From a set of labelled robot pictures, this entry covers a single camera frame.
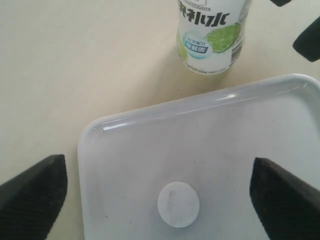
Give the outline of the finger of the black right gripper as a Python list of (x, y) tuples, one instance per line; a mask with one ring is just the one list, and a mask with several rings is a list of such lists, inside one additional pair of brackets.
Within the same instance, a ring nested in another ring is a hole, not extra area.
[(288, 3), (290, 3), (292, 0), (270, 0), (273, 4), (275, 4), (277, 7), (282, 7)]
[(292, 47), (309, 62), (320, 59), (320, 17), (297, 37)]

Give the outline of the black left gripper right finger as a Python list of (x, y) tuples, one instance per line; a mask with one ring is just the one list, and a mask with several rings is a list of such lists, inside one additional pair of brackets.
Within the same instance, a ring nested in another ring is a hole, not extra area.
[(249, 196), (269, 239), (320, 238), (320, 191), (272, 160), (255, 158)]

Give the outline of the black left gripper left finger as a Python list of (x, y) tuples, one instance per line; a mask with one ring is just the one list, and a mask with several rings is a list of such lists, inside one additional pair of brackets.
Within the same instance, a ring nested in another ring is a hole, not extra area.
[(63, 154), (50, 155), (0, 186), (0, 238), (45, 240), (66, 199)]

